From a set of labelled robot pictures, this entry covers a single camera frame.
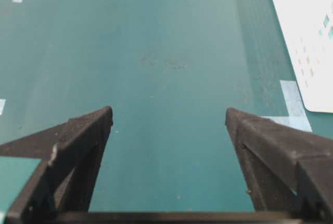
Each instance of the green panel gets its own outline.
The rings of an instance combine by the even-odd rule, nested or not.
[[[0,224],[39,163],[39,159],[0,156]]]
[[[91,210],[253,210],[224,126],[287,116],[272,0],[0,0],[0,140],[111,105]],[[332,115],[308,113],[333,137]]]

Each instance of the green cutting mat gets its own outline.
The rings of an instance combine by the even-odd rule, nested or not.
[[[111,105],[91,210],[252,210],[224,127],[287,116],[271,0],[0,0],[1,142]],[[333,137],[332,115],[307,113]]]

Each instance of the black plastic part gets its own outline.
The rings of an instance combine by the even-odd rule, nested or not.
[[[56,211],[88,211],[112,124],[112,109],[104,107],[1,145],[1,156],[42,159],[5,223],[41,222]]]
[[[274,223],[301,224],[293,213],[78,213],[59,214],[44,224],[102,224],[102,223]]]
[[[327,205],[333,213],[329,193],[333,140],[234,108],[227,110],[226,126],[256,210],[301,211],[308,204],[318,214],[308,203],[318,192],[324,198],[317,197],[317,203]],[[327,162],[325,166],[315,165],[319,158]]]

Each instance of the teal table surface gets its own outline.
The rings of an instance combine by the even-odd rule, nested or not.
[[[0,157],[0,224],[5,223],[6,212],[40,161],[31,158]]]
[[[0,54],[0,143],[113,108],[91,211],[253,210],[224,122],[288,115],[272,0],[0,0]]]

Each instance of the white card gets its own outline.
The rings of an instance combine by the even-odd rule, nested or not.
[[[273,0],[304,106],[333,113],[333,0]]]

